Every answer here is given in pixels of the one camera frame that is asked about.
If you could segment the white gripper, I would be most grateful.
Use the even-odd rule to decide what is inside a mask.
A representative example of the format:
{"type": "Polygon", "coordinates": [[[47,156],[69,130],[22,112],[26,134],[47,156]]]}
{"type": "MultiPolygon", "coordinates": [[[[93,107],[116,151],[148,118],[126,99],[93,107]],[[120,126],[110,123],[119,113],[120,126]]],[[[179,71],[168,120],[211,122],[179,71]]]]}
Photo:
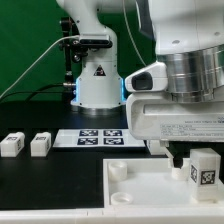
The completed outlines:
{"type": "MultiPolygon", "coordinates": [[[[126,114],[136,139],[224,142],[224,102],[178,104],[162,94],[132,93],[126,114]]],[[[181,144],[170,142],[167,150],[172,167],[181,168],[181,144]]]]}

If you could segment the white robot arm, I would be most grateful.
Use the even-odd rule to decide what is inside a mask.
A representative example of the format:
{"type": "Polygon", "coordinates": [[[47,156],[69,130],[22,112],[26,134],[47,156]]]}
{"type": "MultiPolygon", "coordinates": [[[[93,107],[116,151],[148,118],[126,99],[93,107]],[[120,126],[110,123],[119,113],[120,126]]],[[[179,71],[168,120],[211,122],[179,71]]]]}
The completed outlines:
{"type": "Polygon", "coordinates": [[[130,133],[149,142],[224,142],[224,0],[56,1],[78,28],[73,106],[96,112],[124,103],[130,133]],[[155,39],[156,60],[121,78],[116,35],[97,15],[125,9],[155,39]]]}

